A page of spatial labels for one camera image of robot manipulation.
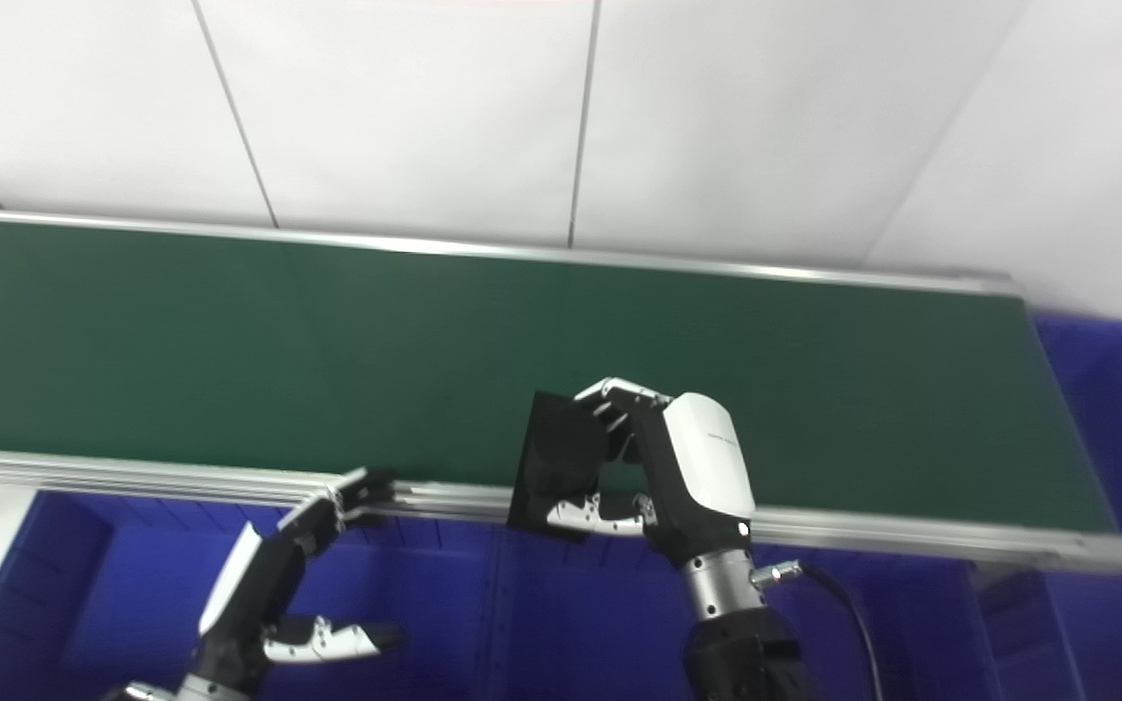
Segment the robotic finger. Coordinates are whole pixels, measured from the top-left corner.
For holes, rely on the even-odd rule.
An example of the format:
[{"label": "robotic finger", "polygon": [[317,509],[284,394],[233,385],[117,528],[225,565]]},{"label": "robotic finger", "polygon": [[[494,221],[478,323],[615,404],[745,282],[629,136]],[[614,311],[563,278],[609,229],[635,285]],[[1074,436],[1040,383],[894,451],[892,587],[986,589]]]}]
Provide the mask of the robotic finger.
[{"label": "robotic finger", "polygon": [[[649,492],[628,506],[598,491],[615,459],[646,474]],[[734,422],[708,396],[619,378],[572,398],[535,394],[508,527],[565,541],[642,534],[690,590],[698,621],[683,667],[698,700],[815,701],[792,631],[752,581],[754,509]]]},{"label": "robotic finger", "polygon": [[328,550],[349,525],[373,525],[377,516],[370,509],[394,496],[392,471],[361,468],[304,498],[275,533],[259,534],[247,523],[210,591],[181,689],[173,695],[131,683],[107,701],[248,701],[276,664],[355,661],[399,646],[405,635],[396,625],[284,615],[307,560]]}]

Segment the blue plastic bin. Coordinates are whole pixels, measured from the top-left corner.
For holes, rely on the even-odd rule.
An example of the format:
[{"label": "blue plastic bin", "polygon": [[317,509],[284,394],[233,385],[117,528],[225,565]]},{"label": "blue plastic bin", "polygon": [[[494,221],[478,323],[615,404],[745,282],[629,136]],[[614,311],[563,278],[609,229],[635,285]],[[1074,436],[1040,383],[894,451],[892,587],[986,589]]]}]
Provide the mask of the blue plastic bin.
[{"label": "blue plastic bin", "polygon": [[[177,683],[240,524],[279,515],[40,496],[0,572],[0,701]],[[756,547],[757,562],[797,556],[861,597],[893,698],[997,700],[967,564]],[[844,609],[804,581],[771,591],[771,603],[795,624],[829,698],[870,698]],[[681,578],[642,541],[565,545],[494,525],[392,519],[315,560],[293,609],[399,621],[410,643],[374,661],[277,667],[264,698],[689,698],[680,652],[690,605]]]}]

